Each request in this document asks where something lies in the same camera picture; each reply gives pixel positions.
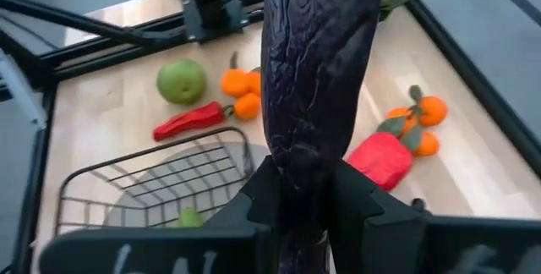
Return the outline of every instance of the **purple eggplant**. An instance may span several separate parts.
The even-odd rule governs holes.
[[[379,6],[380,0],[265,0],[265,137],[286,201],[281,274],[329,271],[319,199],[352,137]]]

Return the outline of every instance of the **red bell pepper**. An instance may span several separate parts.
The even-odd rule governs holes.
[[[393,134],[370,135],[349,156],[347,162],[378,184],[391,191],[413,165],[413,154]]]
[[[154,140],[161,141],[190,129],[205,129],[223,122],[232,113],[232,106],[222,107],[217,101],[182,113],[154,129]]]

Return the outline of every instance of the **wooden table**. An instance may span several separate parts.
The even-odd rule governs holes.
[[[130,26],[181,10],[181,0],[133,0],[91,15]],[[251,25],[242,35],[203,46],[176,47],[60,83],[35,258],[52,237],[58,189],[70,173],[156,146],[151,130],[187,110],[159,96],[156,75],[160,67],[177,58],[199,61],[208,72],[209,89],[198,105],[213,100],[229,103],[232,99],[218,86],[221,75],[233,51],[239,52],[243,68],[260,65],[260,32],[261,24]],[[70,30],[66,43],[92,37]],[[403,201],[423,198],[436,214],[540,218],[541,186],[537,177],[404,8],[394,11],[377,30],[350,151],[374,132],[385,112],[410,104],[407,89],[413,84],[445,99],[450,111],[448,118],[433,129],[441,143],[438,155],[417,159],[392,194]],[[265,145],[260,118],[227,124],[239,127],[251,142]],[[92,196],[103,195],[93,193],[91,187],[86,184],[80,190]]]

